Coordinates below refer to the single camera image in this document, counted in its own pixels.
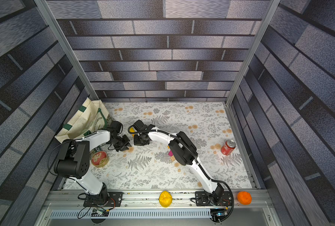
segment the brick pattern wall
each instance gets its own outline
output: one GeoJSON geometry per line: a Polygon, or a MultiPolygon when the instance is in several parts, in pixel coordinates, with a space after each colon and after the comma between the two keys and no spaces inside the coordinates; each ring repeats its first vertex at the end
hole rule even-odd
{"type": "Polygon", "coordinates": [[[34,225],[55,181],[53,137],[86,97],[34,1],[0,1],[1,226],[34,225]]]}
{"type": "Polygon", "coordinates": [[[47,1],[102,101],[225,101],[267,0],[47,1]]]}
{"type": "Polygon", "coordinates": [[[335,0],[281,0],[233,99],[283,225],[335,225],[335,0]]]}

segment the metal rail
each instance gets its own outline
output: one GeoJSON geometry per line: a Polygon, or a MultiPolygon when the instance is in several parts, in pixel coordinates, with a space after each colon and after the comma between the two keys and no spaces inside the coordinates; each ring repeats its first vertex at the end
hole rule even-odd
{"type": "MultiPolygon", "coordinates": [[[[160,193],[164,190],[123,190],[113,189],[110,192],[123,192],[121,207],[119,209],[165,209],[159,203],[160,193]]],[[[195,197],[196,191],[202,189],[168,190],[173,198],[169,209],[204,209],[206,206],[196,206],[190,198],[195,197]]],[[[51,191],[42,206],[42,209],[82,209],[83,200],[77,195],[84,190],[51,191]]],[[[269,194],[264,189],[232,189],[234,196],[234,208],[271,208],[273,204],[269,194]],[[241,205],[236,199],[237,193],[247,191],[253,201],[250,205],[241,205]]]]}
{"type": "Polygon", "coordinates": [[[70,44],[68,43],[65,34],[58,25],[56,18],[54,17],[50,7],[48,6],[46,0],[34,0],[38,9],[40,10],[42,16],[45,18],[47,24],[51,28],[53,34],[56,36],[57,41],[61,45],[63,51],[66,53],[68,59],[70,60],[72,66],[76,70],[78,76],[80,77],[82,83],[85,85],[87,92],[90,94],[90,99],[98,100],[98,96],[93,89],[90,81],[88,80],[86,73],[84,72],[80,62],[78,61],[75,53],[73,52],[70,44]]]}
{"type": "Polygon", "coordinates": [[[239,148],[239,152],[240,152],[240,155],[242,157],[242,162],[244,163],[246,172],[248,174],[251,174],[253,176],[254,183],[255,183],[256,187],[257,188],[261,188],[261,185],[260,185],[260,183],[258,181],[258,178],[257,178],[257,176],[255,174],[255,171],[253,169],[253,166],[251,165],[251,161],[249,159],[249,156],[248,156],[248,153],[247,153],[246,148],[244,146],[244,143],[242,142],[242,136],[240,135],[240,132],[239,132],[239,130],[237,128],[237,124],[236,124],[236,121],[234,119],[231,107],[230,106],[226,106],[225,107],[225,112],[226,112],[226,115],[228,117],[231,130],[233,131],[237,147],[239,148]]]}
{"type": "Polygon", "coordinates": [[[273,17],[275,10],[277,9],[279,3],[280,3],[280,0],[271,0],[269,2],[268,9],[263,19],[261,20],[259,30],[254,36],[253,43],[251,44],[251,47],[248,50],[245,60],[243,61],[242,66],[240,67],[240,70],[236,76],[233,86],[229,92],[229,96],[226,98],[226,106],[229,106],[231,102],[233,101],[233,98],[237,92],[237,89],[239,88],[240,83],[242,82],[242,78],[244,77],[244,75],[246,74],[246,71],[248,70],[248,65],[250,64],[250,61],[253,58],[254,53],[257,50],[258,45],[260,44],[260,41],[263,38],[263,35],[266,29],[268,28],[271,18],[273,17]]]}

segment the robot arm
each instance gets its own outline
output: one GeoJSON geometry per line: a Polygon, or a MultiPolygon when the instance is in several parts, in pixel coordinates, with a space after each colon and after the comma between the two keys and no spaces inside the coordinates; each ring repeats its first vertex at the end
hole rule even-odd
{"type": "Polygon", "coordinates": [[[128,150],[129,138],[119,134],[122,124],[112,121],[109,128],[100,129],[79,140],[64,140],[54,165],[57,175],[75,180],[86,193],[84,206],[103,206],[109,200],[106,185],[89,170],[90,151],[103,143],[111,144],[116,151],[128,150]]]}
{"type": "Polygon", "coordinates": [[[195,145],[184,132],[168,133],[160,130],[154,125],[147,126],[143,124],[141,120],[138,120],[132,126],[130,126],[128,131],[129,133],[135,134],[135,145],[147,145],[150,143],[150,140],[158,141],[168,145],[175,159],[181,165],[187,165],[199,179],[205,192],[209,194],[208,199],[210,203],[214,205],[221,203],[224,189],[220,183],[224,183],[227,187],[228,185],[223,181],[217,181],[213,179],[213,177],[201,163],[196,152],[195,145]],[[137,132],[130,132],[130,128],[132,127],[136,129],[137,132]]]}

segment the yellow lemon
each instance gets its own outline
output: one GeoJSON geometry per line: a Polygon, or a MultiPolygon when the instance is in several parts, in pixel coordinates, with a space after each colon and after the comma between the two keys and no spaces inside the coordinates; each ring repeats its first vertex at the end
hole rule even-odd
{"type": "Polygon", "coordinates": [[[162,207],[169,207],[172,203],[172,196],[170,195],[169,192],[163,191],[160,194],[159,202],[162,207]]]}

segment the floral tablecloth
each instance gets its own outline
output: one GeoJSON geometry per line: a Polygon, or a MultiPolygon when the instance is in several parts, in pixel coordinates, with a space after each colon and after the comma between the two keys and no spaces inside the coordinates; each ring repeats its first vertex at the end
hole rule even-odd
{"type": "MultiPolygon", "coordinates": [[[[210,174],[224,180],[231,188],[251,188],[238,147],[229,156],[220,148],[227,139],[234,139],[223,103],[104,103],[114,120],[123,124],[121,135],[130,138],[129,150],[106,151],[110,160],[103,168],[90,164],[92,173],[109,189],[189,189],[202,188],[187,166],[171,161],[168,146],[151,141],[134,146],[127,128],[137,120],[154,124],[161,130],[183,131],[197,147],[201,162],[210,174]]],[[[81,189],[67,179],[63,189],[81,189]]]]}

